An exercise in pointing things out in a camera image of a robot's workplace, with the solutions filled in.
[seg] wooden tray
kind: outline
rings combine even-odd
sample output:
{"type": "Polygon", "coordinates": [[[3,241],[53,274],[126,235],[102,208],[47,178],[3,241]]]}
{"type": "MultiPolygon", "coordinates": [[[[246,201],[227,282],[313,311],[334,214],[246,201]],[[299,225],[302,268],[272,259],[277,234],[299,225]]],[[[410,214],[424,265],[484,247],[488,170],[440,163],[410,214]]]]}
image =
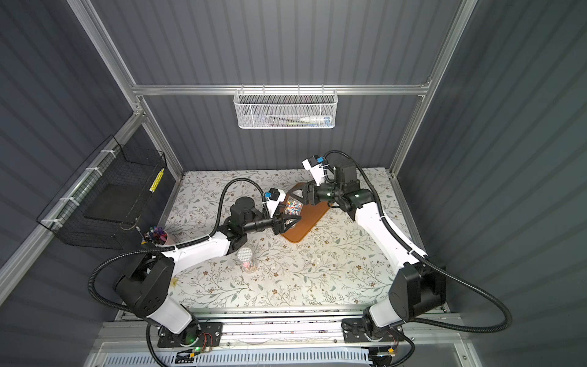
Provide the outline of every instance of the wooden tray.
{"type": "MultiPolygon", "coordinates": [[[[294,186],[291,190],[288,191],[288,194],[285,196],[284,203],[288,202],[289,193],[294,192],[295,190],[299,190],[302,188],[304,183],[298,183],[294,186]]],[[[321,202],[318,205],[304,205],[302,207],[302,212],[300,215],[302,219],[296,223],[294,228],[290,228],[286,233],[283,233],[282,236],[285,237],[286,240],[292,243],[298,243],[303,240],[304,237],[312,230],[312,228],[318,223],[318,221],[326,214],[326,212],[330,208],[328,207],[326,202],[321,202]]]]}

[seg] ventilation grille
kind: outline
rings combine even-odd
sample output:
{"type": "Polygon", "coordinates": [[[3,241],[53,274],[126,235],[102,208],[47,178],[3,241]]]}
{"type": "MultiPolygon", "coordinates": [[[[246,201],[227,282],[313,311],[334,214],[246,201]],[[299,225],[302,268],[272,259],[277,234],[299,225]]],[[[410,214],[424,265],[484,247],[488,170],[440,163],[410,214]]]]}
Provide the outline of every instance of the ventilation grille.
{"type": "Polygon", "coordinates": [[[242,129],[331,129],[335,125],[338,95],[247,94],[237,90],[234,108],[242,129]]]}
{"type": "MultiPolygon", "coordinates": [[[[192,363],[175,363],[175,352],[157,352],[168,366],[262,366],[280,364],[356,363],[369,365],[368,351],[361,348],[253,349],[212,351],[198,355],[192,363]]],[[[104,367],[157,367],[148,352],[109,353],[104,367]]]]}

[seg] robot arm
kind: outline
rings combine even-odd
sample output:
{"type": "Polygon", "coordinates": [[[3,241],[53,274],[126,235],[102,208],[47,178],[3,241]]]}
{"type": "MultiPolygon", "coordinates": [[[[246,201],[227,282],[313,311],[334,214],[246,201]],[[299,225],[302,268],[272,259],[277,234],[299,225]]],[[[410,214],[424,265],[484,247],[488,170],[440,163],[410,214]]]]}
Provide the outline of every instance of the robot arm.
{"type": "MultiPolygon", "coordinates": [[[[334,167],[334,181],[326,179],[323,157],[313,156],[304,161],[304,167],[314,178],[305,184],[303,197],[296,197],[304,204],[316,205],[327,201],[329,205],[337,204],[348,213],[349,217],[363,227],[381,248],[396,274],[385,300],[365,309],[363,326],[368,336],[377,338],[389,325],[399,325],[408,319],[442,305],[446,300],[446,279],[430,271],[412,255],[418,253],[427,257],[424,250],[417,247],[385,214],[385,219],[392,230],[404,240],[411,251],[407,251],[391,235],[383,224],[373,193],[361,189],[357,179],[356,166],[346,160],[334,167]]],[[[436,260],[436,266],[443,267],[436,260]]]]}
{"type": "Polygon", "coordinates": [[[231,206],[231,215],[207,240],[176,244],[170,251],[135,256],[114,285],[115,292],[133,313],[156,321],[176,337],[177,343],[189,345],[201,333],[198,320],[179,302],[167,295],[173,276],[214,257],[237,251],[247,242],[247,234],[273,229],[285,233],[301,218],[276,211],[285,193],[275,188],[265,194],[264,205],[269,218],[255,208],[250,197],[241,197],[231,206]]]}

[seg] white wire basket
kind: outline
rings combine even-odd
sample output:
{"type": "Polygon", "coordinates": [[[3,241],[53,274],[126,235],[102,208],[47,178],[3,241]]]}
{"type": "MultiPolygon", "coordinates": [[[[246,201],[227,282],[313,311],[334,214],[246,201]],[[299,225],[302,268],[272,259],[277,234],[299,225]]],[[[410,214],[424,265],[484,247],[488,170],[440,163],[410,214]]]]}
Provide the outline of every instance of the white wire basket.
{"type": "Polygon", "coordinates": [[[234,107],[242,129],[331,129],[335,125],[336,90],[313,94],[272,94],[237,90],[234,107]]]}

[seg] black mounting plate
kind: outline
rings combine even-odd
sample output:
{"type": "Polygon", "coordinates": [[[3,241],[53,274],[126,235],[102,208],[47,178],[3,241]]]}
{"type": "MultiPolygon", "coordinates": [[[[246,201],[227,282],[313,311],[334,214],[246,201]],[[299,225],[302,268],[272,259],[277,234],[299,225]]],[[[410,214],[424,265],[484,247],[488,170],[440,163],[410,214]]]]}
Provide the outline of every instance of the black mounting plate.
{"type": "Polygon", "coordinates": [[[403,336],[393,328],[390,328],[387,330],[387,332],[383,333],[381,340],[369,340],[367,335],[365,335],[365,332],[360,331],[363,328],[363,322],[360,318],[342,319],[342,323],[346,323],[352,326],[351,330],[343,333],[343,336],[345,337],[345,343],[388,342],[389,344],[394,344],[396,341],[400,342],[405,340],[403,336]]]}
{"type": "MultiPolygon", "coordinates": [[[[212,344],[210,344],[210,338],[206,341],[206,346],[218,346],[220,345],[220,336],[222,335],[222,322],[200,322],[202,332],[208,333],[212,336],[212,344]]],[[[192,348],[196,346],[204,346],[204,338],[198,339],[192,348]]],[[[175,340],[173,340],[173,334],[167,333],[165,336],[160,336],[157,342],[158,348],[182,348],[175,340]]]]}

